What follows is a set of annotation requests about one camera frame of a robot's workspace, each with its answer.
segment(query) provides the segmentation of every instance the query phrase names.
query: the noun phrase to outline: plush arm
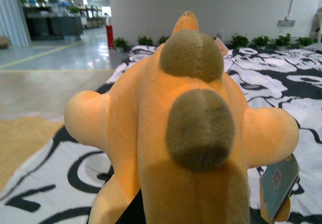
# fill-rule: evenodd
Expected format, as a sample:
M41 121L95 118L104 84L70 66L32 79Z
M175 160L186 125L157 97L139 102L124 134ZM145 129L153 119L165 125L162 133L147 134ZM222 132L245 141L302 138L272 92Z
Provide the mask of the plush arm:
M244 113L243 141L249 168L287 158L297 146L294 118L279 108L248 108Z
M85 91L72 97L65 110L65 127L84 145L105 150L110 96Z

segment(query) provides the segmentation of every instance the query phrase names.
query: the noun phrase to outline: stuffed animal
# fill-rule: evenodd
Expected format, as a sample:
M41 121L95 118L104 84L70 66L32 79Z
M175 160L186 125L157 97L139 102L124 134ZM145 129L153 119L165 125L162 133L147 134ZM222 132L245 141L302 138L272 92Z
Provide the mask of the stuffed animal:
M65 126L114 167L95 224L115 223L140 189L147 223L249 223L247 169L288 157L299 138L286 111L248 107L192 12L109 93L70 99Z

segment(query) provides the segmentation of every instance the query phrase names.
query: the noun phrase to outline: brown fuzzy patch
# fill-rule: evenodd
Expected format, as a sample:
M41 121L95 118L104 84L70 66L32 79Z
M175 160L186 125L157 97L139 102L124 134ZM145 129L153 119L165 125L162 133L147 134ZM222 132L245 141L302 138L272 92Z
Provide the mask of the brown fuzzy patch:
M160 55L161 69L176 77L198 78L207 83L219 79L223 58L213 38L197 30L171 36Z
M221 166L230 154L234 124L224 100L211 90L194 89L176 99L166 141L175 161L193 172Z

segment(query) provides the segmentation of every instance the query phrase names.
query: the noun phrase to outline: white pipe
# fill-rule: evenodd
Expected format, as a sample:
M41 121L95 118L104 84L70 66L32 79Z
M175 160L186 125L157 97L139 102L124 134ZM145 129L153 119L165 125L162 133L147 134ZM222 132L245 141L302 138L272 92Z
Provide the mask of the white pipe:
M288 8L288 13L287 13L286 19L291 15L292 6L293 6L293 0L291 0L291 2L290 2L290 7Z

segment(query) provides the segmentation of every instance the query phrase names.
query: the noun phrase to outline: desk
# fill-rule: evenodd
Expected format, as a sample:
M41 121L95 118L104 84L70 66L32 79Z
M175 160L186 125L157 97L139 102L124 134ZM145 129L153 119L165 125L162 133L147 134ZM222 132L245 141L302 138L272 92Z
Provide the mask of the desk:
M83 33L80 17L31 17L26 21L33 40L64 39L64 36L80 36Z

